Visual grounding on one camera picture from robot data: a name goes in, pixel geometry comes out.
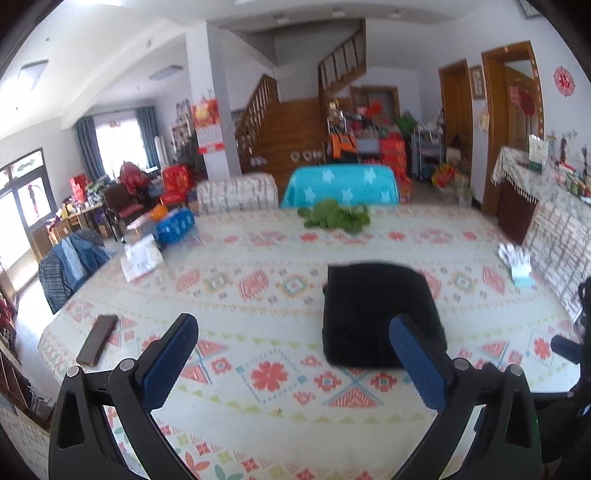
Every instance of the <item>boxes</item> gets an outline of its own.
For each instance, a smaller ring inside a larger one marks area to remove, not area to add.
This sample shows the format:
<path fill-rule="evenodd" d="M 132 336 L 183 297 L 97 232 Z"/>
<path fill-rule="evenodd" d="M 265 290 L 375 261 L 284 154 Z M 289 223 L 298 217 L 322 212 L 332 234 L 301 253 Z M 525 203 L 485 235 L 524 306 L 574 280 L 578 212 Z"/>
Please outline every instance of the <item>boxes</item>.
<path fill-rule="evenodd" d="M 174 205 L 175 203 L 183 203 L 187 200 L 187 196 L 183 190 L 172 190 L 160 196 L 160 201 L 164 205 Z"/>
<path fill-rule="evenodd" d="M 186 165 L 173 165 L 172 167 L 166 168 L 162 172 L 162 178 L 164 180 L 164 188 L 168 192 L 173 190 L 185 191 L 193 186 Z"/>
<path fill-rule="evenodd" d="M 195 226 L 195 217 L 188 208 L 170 212 L 156 224 L 158 241 L 162 244 L 175 244 Z"/>

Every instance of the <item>smartphone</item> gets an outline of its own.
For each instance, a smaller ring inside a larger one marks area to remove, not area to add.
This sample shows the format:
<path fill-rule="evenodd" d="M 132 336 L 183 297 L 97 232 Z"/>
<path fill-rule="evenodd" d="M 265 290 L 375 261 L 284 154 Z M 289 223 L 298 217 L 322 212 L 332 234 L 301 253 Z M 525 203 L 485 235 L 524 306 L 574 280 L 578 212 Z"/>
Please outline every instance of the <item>smartphone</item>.
<path fill-rule="evenodd" d="M 101 315 L 96 319 L 94 327 L 92 327 L 84 345 L 82 345 L 76 362 L 89 367 L 95 367 L 98 364 L 105 343 L 117 325 L 117 320 L 119 320 L 117 315 Z"/>

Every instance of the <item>plaid jacket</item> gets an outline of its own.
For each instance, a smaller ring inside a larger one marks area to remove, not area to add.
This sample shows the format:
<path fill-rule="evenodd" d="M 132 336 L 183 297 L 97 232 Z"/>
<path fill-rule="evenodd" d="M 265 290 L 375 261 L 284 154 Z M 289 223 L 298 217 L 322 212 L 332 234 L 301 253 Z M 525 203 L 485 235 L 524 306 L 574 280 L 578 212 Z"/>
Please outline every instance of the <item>plaid jacket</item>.
<path fill-rule="evenodd" d="M 105 246 L 103 238 L 93 230 L 82 229 L 69 236 L 86 240 L 99 247 Z M 60 259 L 53 250 L 39 262 L 39 282 L 52 313 L 57 313 L 73 294 L 72 289 L 67 285 L 66 273 Z"/>

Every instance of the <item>window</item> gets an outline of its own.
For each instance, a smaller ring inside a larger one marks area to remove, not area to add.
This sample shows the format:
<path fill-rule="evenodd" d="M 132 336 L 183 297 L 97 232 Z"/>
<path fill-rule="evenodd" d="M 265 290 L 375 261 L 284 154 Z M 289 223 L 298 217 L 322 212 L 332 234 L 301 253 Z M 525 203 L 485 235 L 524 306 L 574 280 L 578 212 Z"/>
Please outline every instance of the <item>window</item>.
<path fill-rule="evenodd" d="M 137 120 L 129 119 L 120 123 L 99 125 L 96 127 L 96 139 L 105 172 L 113 180 L 119 178 L 121 166 L 126 161 L 135 163 L 142 170 L 148 167 L 148 158 Z"/>

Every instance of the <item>lace tablecloth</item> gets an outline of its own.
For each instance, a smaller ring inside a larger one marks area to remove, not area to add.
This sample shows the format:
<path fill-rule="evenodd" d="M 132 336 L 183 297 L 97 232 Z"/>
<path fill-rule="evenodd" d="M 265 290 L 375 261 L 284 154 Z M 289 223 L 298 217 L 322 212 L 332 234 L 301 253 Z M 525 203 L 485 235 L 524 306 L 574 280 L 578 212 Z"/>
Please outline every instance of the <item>lace tablecloth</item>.
<path fill-rule="evenodd" d="M 532 172 L 518 162 L 527 162 L 527 153 L 509 147 L 501 148 L 492 172 L 492 182 L 499 184 L 507 179 L 530 202 L 554 203 L 583 225 L 591 225 L 591 207 L 559 187 L 553 176 Z"/>

